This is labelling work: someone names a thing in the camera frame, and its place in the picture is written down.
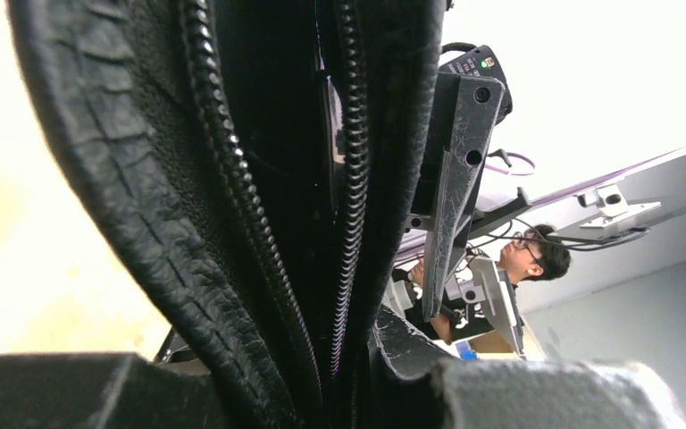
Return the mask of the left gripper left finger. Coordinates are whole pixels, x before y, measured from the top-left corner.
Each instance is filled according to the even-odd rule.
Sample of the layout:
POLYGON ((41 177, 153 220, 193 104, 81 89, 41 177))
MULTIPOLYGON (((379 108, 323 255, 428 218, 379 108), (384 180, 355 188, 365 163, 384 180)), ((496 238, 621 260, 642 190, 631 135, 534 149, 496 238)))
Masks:
POLYGON ((0 428, 234 428, 198 360, 135 353, 0 355, 0 428))

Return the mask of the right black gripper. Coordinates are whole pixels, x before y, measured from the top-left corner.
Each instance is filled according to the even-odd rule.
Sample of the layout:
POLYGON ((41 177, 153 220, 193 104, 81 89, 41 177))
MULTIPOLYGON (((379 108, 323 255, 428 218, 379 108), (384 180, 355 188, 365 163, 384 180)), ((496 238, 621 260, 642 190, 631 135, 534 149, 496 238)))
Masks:
POLYGON ((493 128, 513 111, 506 75, 489 46, 452 42, 441 47, 449 52, 460 55, 439 67, 425 149, 436 167, 424 246, 426 321, 439 314, 448 277, 464 256, 466 240, 459 237, 472 217, 466 207, 493 128))

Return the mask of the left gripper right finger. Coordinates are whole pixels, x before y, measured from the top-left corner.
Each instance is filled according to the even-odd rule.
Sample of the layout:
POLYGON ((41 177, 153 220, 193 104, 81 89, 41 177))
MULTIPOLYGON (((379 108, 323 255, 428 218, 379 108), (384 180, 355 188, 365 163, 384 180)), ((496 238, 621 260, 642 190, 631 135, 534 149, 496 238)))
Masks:
POLYGON ((640 363, 464 361, 387 307, 369 350, 371 428, 686 428, 640 363))

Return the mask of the black zippered tool case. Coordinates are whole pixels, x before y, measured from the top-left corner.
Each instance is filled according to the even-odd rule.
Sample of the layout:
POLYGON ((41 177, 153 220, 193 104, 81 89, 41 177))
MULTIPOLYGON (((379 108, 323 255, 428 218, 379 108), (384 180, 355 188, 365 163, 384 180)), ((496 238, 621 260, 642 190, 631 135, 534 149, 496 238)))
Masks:
POLYGON ((219 428, 429 426, 376 321, 442 1, 11 1, 46 143, 219 428))

